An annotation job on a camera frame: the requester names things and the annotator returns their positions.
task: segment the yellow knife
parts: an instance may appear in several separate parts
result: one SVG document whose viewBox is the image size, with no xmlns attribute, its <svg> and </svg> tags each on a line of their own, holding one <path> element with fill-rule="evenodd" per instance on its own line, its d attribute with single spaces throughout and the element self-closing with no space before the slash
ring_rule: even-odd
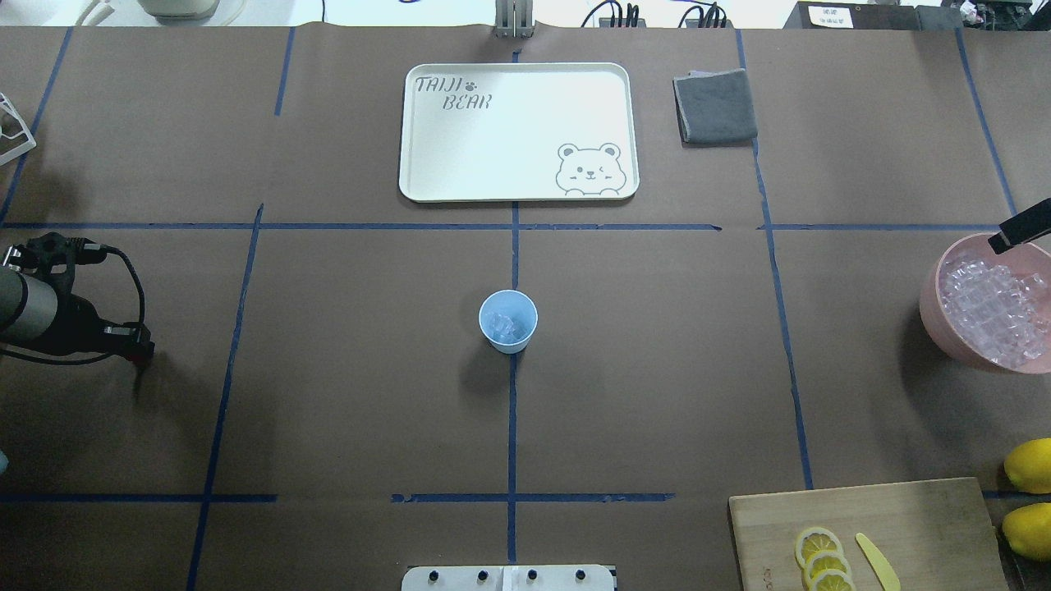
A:
<svg viewBox="0 0 1051 591">
<path fill-rule="evenodd" d="M 875 571 L 875 577 L 880 579 L 883 590 L 902 591 L 902 582 L 898 580 L 894 569 L 890 568 L 887 557 L 883 555 L 883 552 L 880 552 L 875 544 L 872 544 L 872 541 L 864 533 L 859 533 L 854 536 L 854 539 L 858 541 L 858 546 L 861 546 L 861 551 L 868 558 L 868 564 L 872 565 L 872 570 Z"/>
</svg>

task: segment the bear drawing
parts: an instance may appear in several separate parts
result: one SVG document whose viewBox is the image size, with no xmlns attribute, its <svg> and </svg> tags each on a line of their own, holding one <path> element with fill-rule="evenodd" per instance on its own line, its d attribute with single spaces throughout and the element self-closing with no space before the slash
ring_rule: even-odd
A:
<svg viewBox="0 0 1051 591">
<path fill-rule="evenodd" d="M 627 176 L 617 160 L 620 148 L 616 144 L 602 144 L 598 149 L 562 144 L 558 158 L 562 159 L 562 166 L 555 175 L 555 182 L 565 195 L 620 195 L 627 183 Z"/>
</svg>

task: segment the lemon slice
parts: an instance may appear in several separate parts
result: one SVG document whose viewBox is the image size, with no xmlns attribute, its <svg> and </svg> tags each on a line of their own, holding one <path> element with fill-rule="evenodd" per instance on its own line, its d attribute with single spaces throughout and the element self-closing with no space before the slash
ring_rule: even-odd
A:
<svg viewBox="0 0 1051 591">
<path fill-rule="evenodd" d="M 817 578 L 810 583 L 810 591 L 857 591 L 857 588 L 847 573 L 829 569 L 818 573 Z"/>
<path fill-rule="evenodd" d="M 806 568 L 810 556 L 822 550 L 842 554 L 843 545 L 840 544 L 840 538 L 836 537 L 834 533 L 823 527 L 806 528 L 800 532 L 799 537 L 796 538 L 796 562 L 799 563 L 799 568 Z"/>
<path fill-rule="evenodd" d="M 846 573 L 847 578 L 853 578 L 853 574 L 850 571 L 850 563 L 847 562 L 846 556 L 839 551 L 822 550 L 821 552 L 810 554 L 810 557 L 806 562 L 806 567 L 803 569 L 803 576 L 806 577 L 806 584 L 809 586 L 819 574 L 826 570 L 838 570 Z"/>
</svg>

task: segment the light blue object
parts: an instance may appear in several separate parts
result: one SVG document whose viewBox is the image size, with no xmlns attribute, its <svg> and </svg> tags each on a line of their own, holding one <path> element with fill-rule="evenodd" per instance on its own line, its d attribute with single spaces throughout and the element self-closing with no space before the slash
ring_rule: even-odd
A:
<svg viewBox="0 0 1051 591">
<path fill-rule="evenodd" d="M 497 291 L 481 303 L 478 326 L 501 353 L 517 353 L 529 345 L 536 330 L 536 305 L 521 291 Z"/>
</svg>

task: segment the lemon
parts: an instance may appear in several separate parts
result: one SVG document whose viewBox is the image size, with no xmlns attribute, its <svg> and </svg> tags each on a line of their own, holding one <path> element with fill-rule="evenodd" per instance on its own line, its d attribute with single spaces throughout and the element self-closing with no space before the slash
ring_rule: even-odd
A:
<svg viewBox="0 0 1051 591">
<path fill-rule="evenodd" d="M 810 556 L 822 550 L 842 554 L 843 545 L 834 533 L 823 527 L 810 527 L 801 531 L 796 538 L 796 562 L 799 563 L 799 568 L 805 568 Z"/>
<path fill-rule="evenodd" d="M 1008 513 L 1004 537 L 1019 556 L 1051 562 L 1051 503 L 1027 505 Z"/>
<path fill-rule="evenodd" d="M 841 570 L 826 570 L 818 573 L 810 583 L 810 591 L 856 591 L 853 579 Z"/>
<path fill-rule="evenodd" d="M 813 583 L 818 578 L 818 575 L 826 570 L 838 570 L 846 573 L 848 578 L 852 577 L 850 564 L 847 563 L 846 556 L 839 551 L 822 550 L 821 552 L 811 554 L 810 558 L 806 562 L 806 567 L 803 569 L 803 576 L 806 577 L 806 584 L 810 585 Z"/>
<path fill-rule="evenodd" d="M 1007 454 L 1004 471 L 1023 492 L 1051 492 L 1051 437 L 1026 442 Z"/>
</svg>

